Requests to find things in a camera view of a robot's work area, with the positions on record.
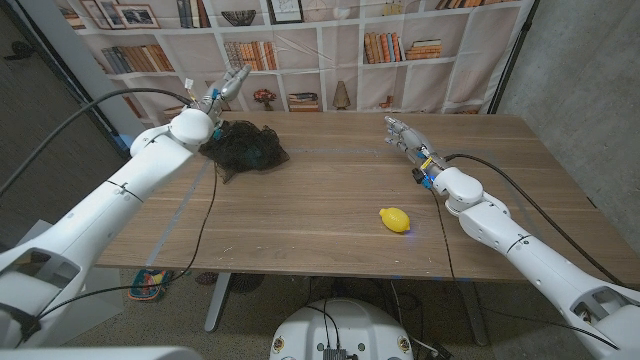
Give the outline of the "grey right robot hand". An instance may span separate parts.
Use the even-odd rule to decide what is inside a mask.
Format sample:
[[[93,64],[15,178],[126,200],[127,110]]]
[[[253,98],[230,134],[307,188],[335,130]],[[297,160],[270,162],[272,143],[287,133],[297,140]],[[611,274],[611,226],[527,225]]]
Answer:
[[[391,116],[386,116],[384,120],[389,133],[385,142],[405,153],[415,165],[412,170],[414,180],[431,189],[436,177],[448,167],[444,158],[418,130]]]

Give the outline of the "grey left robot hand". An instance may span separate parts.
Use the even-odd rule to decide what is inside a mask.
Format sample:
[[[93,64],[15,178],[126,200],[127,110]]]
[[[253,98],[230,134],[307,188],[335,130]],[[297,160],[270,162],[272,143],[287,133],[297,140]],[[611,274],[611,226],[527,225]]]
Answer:
[[[223,122],[220,118],[222,105],[237,98],[251,70],[249,64],[228,70],[221,80],[214,82],[204,95],[194,102],[194,107],[206,113],[215,128],[219,128]]]

